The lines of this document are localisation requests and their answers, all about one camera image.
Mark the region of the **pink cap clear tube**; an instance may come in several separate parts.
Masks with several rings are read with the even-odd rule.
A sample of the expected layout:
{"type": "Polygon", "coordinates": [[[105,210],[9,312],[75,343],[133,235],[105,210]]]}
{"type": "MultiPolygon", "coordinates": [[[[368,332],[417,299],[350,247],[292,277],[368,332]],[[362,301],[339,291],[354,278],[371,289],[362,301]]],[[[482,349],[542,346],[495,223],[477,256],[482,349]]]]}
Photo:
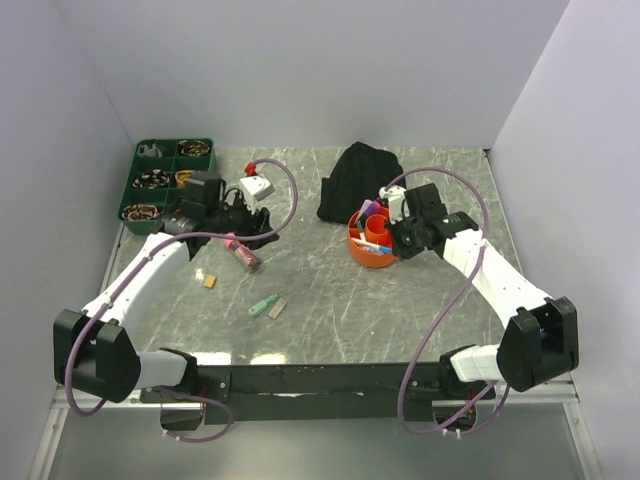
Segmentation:
{"type": "Polygon", "coordinates": [[[260,268],[261,259],[240,242],[225,239],[223,244],[248,272],[253,273],[260,268]]]}

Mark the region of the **purple cap black highlighter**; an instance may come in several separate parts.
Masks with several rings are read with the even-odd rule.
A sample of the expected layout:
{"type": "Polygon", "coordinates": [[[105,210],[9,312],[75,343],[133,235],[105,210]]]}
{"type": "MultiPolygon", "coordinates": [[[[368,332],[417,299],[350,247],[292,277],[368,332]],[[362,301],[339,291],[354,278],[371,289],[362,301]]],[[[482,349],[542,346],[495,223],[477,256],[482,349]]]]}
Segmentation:
{"type": "Polygon", "coordinates": [[[360,216],[370,216],[376,214],[381,208],[381,205],[376,200],[365,200],[359,210],[360,216]]]}

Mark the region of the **orange round pen holder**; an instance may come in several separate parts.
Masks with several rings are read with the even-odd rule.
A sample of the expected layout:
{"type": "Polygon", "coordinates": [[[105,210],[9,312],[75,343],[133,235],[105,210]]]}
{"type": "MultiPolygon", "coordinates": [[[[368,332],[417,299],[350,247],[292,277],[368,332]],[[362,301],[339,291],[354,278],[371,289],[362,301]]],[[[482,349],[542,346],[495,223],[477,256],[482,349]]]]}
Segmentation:
{"type": "Polygon", "coordinates": [[[379,208],[370,215],[354,213],[348,223],[347,249],[361,266],[382,269],[395,261],[391,235],[386,227],[388,209],[379,208]]]}

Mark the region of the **small cork block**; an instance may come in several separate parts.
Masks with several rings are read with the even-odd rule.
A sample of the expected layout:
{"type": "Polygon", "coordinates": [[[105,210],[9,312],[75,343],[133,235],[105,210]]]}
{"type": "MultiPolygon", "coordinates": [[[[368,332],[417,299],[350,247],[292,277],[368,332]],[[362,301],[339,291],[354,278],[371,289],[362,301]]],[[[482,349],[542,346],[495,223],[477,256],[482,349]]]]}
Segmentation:
{"type": "Polygon", "coordinates": [[[215,287],[217,277],[214,275],[208,275],[203,283],[203,286],[207,289],[213,289],[215,287]]]}

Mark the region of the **long cork eraser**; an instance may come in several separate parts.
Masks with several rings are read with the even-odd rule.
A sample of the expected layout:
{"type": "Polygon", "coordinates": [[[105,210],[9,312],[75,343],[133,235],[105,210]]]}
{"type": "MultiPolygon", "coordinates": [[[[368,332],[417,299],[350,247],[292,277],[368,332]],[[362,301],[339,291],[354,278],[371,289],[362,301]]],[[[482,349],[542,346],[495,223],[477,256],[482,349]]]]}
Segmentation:
{"type": "Polygon", "coordinates": [[[273,305],[273,307],[271,308],[271,310],[268,313],[268,316],[271,319],[277,319],[278,316],[282,313],[282,311],[284,310],[284,308],[287,305],[287,300],[284,298],[279,298],[275,304],[273,305]]]}

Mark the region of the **mint green correction tape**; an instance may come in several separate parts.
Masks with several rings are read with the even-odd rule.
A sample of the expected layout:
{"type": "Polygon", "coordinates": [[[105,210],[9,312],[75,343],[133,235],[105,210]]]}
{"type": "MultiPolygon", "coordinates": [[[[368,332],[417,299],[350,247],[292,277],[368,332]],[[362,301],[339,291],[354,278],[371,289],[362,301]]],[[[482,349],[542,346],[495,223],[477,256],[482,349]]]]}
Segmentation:
{"type": "Polygon", "coordinates": [[[278,299],[279,299],[279,294],[278,293],[270,294],[266,298],[258,301],[254,305],[252,305],[248,309],[248,313],[252,317],[256,317],[256,316],[260,315],[261,313],[263,313],[266,309],[270,308],[278,299]]]}

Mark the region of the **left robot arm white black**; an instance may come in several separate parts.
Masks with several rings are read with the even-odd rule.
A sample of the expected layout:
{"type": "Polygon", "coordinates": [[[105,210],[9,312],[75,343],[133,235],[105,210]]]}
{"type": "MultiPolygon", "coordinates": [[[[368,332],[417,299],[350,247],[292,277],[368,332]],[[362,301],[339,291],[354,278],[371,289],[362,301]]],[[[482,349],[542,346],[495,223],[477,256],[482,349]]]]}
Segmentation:
{"type": "Polygon", "coordinates": [[[54,321],[54,376],[65,392],[81,391],[121,402],[137,389],[164,387],[176,401],[200,389],[197,360],[172,349],[139,352],[130,335],[171,277],[210,238],[233,234],[257,249],[277,240],[260,201],[274,187],[264,175],[240,179],[232,202],[215,172],[196,172],[169,204],[142,250],[117,279],[80,311],[63,310],[54,321]]]}

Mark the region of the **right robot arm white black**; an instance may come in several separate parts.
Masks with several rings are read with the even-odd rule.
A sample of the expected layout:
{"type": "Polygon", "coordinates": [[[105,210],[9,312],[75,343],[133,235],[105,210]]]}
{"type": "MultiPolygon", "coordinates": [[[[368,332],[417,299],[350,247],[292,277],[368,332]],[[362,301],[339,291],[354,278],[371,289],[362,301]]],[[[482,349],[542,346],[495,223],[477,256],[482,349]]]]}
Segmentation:
{"type": "Polygon", "coordinates": [[[392,253],[408,260],[429,250],[457,269],[492,307],[504,327],[499,344],[468,346],[438,374],[441,392],[460,398],[476,381],[503,381],[518,392],[579,365],[577,309],[522,276],[468,214],[448,212],[433,184],[383,187],[392,253]]]}

